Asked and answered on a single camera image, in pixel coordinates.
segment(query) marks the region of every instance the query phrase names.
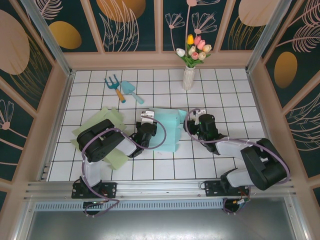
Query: white tulip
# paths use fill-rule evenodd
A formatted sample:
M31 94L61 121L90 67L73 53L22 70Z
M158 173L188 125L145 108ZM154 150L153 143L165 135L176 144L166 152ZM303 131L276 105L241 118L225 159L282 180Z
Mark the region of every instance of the white tulip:
M199 60L204 60L206 58L206 53L204 51L200 52L198 55Z
M183 50L182 48L177 48L177 49L176 49L176 54L177 54L180 58L182 58L182 57L186 54L186 51Z
M191 48L190 48L190 50L188 51L188 54L191 56L193 53L195 53L196 52L196 47L195 46L192 46Z

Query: light green towel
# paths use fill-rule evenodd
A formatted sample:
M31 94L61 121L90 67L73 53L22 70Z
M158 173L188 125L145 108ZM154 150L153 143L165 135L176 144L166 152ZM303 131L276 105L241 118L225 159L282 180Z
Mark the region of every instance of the light green towel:
M87 130L88 128L91 128L92 126L100 123L103 120L109 119L113 125L120 129L124 130L126 129L126 125L123 124L124 117L117 112L115 108L112 108L111 110L108 110L108 108L103 107L101 111L97 112L95 115L93 115L88 121L86 121L82 126L72 131L72 133L78 137L80 133L82 133L84 130ZM78 151L79 150L79 144L77 140L72 139L70 142L76 147ZM106 163L109 163L109 167L113 170L117 170L120 167L122 167L127 161L129 157L126 156L122 151L118 149L113 149L109 154L103 159Z

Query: yellow tulip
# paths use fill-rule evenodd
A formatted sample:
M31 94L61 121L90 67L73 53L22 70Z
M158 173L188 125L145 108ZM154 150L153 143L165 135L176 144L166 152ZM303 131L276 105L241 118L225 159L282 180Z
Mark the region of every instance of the yellow tulip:
M194 36L192 34L188 35L188 38L186 39L186 43L189 45L194 44Z

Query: teal cloth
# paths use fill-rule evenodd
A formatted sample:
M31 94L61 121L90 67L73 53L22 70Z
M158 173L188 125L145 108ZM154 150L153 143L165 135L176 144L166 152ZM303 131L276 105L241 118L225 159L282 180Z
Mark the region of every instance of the teal cloth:
M151 108L154 111L154 118L163 124L166 131L166 139L164 143L158 147L157 151L162 152L175 152L178 150L178 142L181 138L180 124L184 123L187 115L186 111L179 109L164 109L164 108ZM156 135L151 138L149 147L159 145L165 137L163 128L158 124L156 128Z

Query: tulip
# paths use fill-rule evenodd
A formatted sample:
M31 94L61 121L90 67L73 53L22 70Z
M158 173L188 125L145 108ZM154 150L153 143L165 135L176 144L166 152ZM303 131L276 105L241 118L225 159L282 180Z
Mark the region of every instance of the tulip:
M195 51L196 51L196 47L195 47L195 46L192 46L192 47L189 49L188 54L191 56Z
M212 49L211 45L207 44L203 46L202 51L204 51L207 54L208 52L211 51L211 49Z
M206 58L206 56L207 56L207 54L204 52L204 51L202 51L202 52L200 52L199 54L198 54L198 58L199 58L199 60L204 60L205 58Z
M183 50L182 48L177 48L177 49L176 49L176 54L177 54L180 58L182 58L182 57L186 54L186 51Z
M199 42L201 41L201 36L196 36L195 39L194 39L194 45L198 45Z
M202 48L206 45L206 41L205 40L201 40L198 44L197 44L197 48L199 50L202 50Z
M192 34L188 35L188 38L186 39L186 43L189 45L194 44L194 36L192 36Z
M192 53L191 58L193 60L197 60L198 59L198 53L196 51L194 53Z

